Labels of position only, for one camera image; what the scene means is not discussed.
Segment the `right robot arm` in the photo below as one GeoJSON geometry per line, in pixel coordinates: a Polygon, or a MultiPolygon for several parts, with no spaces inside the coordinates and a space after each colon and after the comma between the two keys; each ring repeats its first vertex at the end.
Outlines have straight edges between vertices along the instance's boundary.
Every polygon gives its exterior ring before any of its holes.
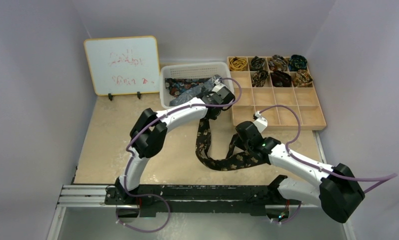
{"type": "Polygon", "coordinates": [[[283,200],[298,200],[321,207],[334,221],[346,223],[365,198],[365,193],[351,169],[315,161],[295,151],[273,137],[263,137],[262,127],[244,121],[235,128],[238,142],[253,161],[266,163],[299,176],[298,182],[278,176],[269,186],[268,197],[276,204],[283,200]]]}

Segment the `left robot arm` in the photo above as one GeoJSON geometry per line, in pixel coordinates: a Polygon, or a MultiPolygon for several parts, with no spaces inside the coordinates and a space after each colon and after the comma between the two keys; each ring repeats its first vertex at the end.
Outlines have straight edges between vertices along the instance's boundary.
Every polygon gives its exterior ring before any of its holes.
{"type": "Polygon", "coordinates": [[[173,108],[161,111],[145,109],[130,131],[131,140],[125,148],[129,160],[123,174],[115,181],[115,197],[125,205],[136,200],[136,189],[144,169],[148,161],[163,149],[169,132],[194,120],[216,119],[223,109],[229,109],[239,98],[219,82],[211,91],[201,92],[173,108]]]}

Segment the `black floral tie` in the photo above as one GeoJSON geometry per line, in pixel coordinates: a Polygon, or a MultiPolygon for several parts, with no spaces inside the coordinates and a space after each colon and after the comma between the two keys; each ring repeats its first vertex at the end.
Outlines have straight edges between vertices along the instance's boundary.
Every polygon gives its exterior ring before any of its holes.
{"type": "MultiPolygon", "coordinates": [[[[266,163],[265,160],[252,157],[231,157],[231,139],[233,135],[223,135],[220,138],[212,133],[214,129],[211,126],[211,120],[202,118],[199,120],[194,154],[199,162],[206,168],[213,171],[229,172],[248,169],[266,163]]],[[[242,150],[235,148],[234,152],[239,153],[242,150]]]]}

